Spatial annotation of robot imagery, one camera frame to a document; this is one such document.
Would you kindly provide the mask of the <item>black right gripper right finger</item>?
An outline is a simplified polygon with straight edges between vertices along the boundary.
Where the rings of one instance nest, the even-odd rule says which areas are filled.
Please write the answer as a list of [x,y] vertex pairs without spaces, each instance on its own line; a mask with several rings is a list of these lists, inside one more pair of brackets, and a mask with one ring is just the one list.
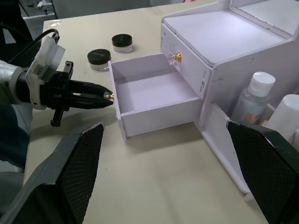
[[270,224],[299,222],[299,153],[278,132],[227,122],[241,172]]

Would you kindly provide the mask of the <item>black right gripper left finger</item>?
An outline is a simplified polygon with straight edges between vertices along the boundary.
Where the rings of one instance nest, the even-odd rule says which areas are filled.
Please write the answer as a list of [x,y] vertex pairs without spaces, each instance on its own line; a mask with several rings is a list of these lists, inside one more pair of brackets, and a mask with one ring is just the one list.
[[66,134],[34,170],[2,224],[81,224],[92,196],[104,125]]

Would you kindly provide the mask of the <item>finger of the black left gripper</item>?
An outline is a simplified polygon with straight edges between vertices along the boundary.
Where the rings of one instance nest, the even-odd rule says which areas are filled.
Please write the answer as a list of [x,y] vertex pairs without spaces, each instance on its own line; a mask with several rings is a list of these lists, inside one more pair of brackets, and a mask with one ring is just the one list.
[[101,109],[113,105],[113,101],[99,96],[72,96],[69,107],[79,109]]
[[84,93],[84,94],[93,94],[98,96],[104,96],[106,93],[112,94],[113,92],[107,89],[104,86],[81,81],[70,81],[70,90],[72,93]]

